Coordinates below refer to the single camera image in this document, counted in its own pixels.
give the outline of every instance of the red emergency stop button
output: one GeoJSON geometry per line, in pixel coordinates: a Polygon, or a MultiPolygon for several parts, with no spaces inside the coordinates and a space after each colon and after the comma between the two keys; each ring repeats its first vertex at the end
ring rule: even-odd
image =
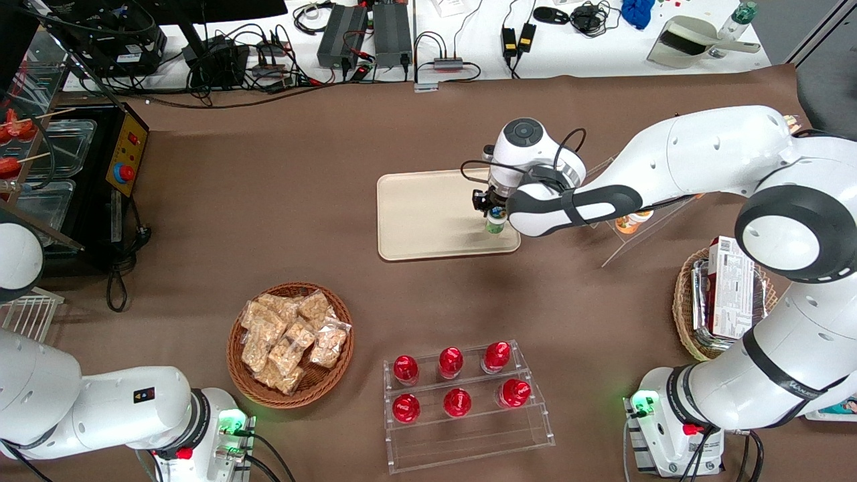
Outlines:
{"type": "Polygon", "coordinates": [[[187,461],[193,456],[194,450],[190,447],[181,447],[179,450],[176,450],[176,458],[179,460],[187,461]]]}
{"type": "Polygon", "coordinates": [[[113,177],[120,184],[126,184],[128,181],[134,179],[135,175],[136,172],[134,172],[134,168],[131,166],[126,166],[121,162],[113,166],[113,177]]]}

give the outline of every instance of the sticker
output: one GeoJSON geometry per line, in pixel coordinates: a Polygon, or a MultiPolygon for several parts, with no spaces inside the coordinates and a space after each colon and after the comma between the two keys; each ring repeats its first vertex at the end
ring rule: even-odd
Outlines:
{"type": "Polygon", "coordinates": [[[143,57],[141,53],[130,53],[126,55],[120,55],[116,57],[117,63],[128,63],[128,62],[140,62],[140,57],[143,57]]]}
{"type": "Polygon", "coordinates": [[[149,387],[148,389],[137,390],[134,392],[134,403],[141,403],[143,401],[154,400],[155,398],[155,387],[149,387]]]}

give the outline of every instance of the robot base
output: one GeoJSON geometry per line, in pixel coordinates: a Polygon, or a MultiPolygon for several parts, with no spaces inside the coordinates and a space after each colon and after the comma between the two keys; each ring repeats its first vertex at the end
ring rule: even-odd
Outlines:
{"type": "MultiPolygon", "coordinates": [[[[672,370],[655,368],[646,374],[630,405],[634,412],[643,410],[646,417],[636,419],[651,459],[661,477],[680,477],[687,469],[703,435],[685,435],[684,424],[675,416],[667,399],[667,379],[672,370]]],[[[723,454],[723,431],[712,433],[702,451],[698,475],[720,473],[723,454]]],[[[696,459],[688,474],[693,474],[696,459]]]]}
{"type": "Polygon", "coordinates": [[[225,428],[246,429],[247,416],[238,410],[232,397],[221,389],[203,389],[211,412],[206,433],[190,459],[165,461],[155,456],[164,480],[170,482],[230,482],[236,462],[215,456],[218,448],[240,449],[240,438],[221,433],[225,428]]]}

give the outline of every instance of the wooden skewer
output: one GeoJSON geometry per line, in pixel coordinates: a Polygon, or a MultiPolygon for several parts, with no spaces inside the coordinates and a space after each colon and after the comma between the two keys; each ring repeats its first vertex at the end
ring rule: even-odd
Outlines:
{"type": "MultiPolygon", "coordinates": [[[[44,115],[41,115],[41,116],[38,116],[38,117],[33,117],[33,120],[36,120],[36,119],[43,119],[43,118],[45,118],[45,117],[50,117],[50,116],[56,116],[57,114],[65,114],[65,113],[68,113],[68,112],[73,111],[74,109],[75,109],[74,107],[71,107],[70,109],[64,109],[64,110],[62,110],[62,111],[49,112],[49,113],[47,113],[47,114],[44,114],[44,115]]],[[[0,127],[6,127],[6,126],[7,126],[7,125],[9,125],[9,124],[12,124],[12,123],[9,123],[9,122],[7,122],[7,123],[3,123],[3,124],[0,124],[0,127]]]]}
{"type": "Polygon", "coordinates": [[[32,157],[27,157],[27,158],[24,158],[24,159],[18,159],[18,164],[21,164],[21,163],[27,162],[28,160],[34,160],[34,159],[38,159],[38,158],[40,158],[40,157],[45,157],[46,155],[51,155],[51,153],[44,153],[44,154],[34,155],[34,156],[32,156],[32,157]]]}

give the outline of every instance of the green indicator light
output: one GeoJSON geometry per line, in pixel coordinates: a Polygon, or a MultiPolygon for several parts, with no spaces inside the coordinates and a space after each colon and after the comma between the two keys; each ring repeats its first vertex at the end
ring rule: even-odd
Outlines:
{"type": "Polygon", "coordinates": [[[657,392],[653,390],[639,390],[631,397],[632,405],[634,405],[634,407],[637,408],[638,411],[642,410],[647,413],[652,413],[655,411],[655,404],[657,403],[657,400],[657,392]]]}

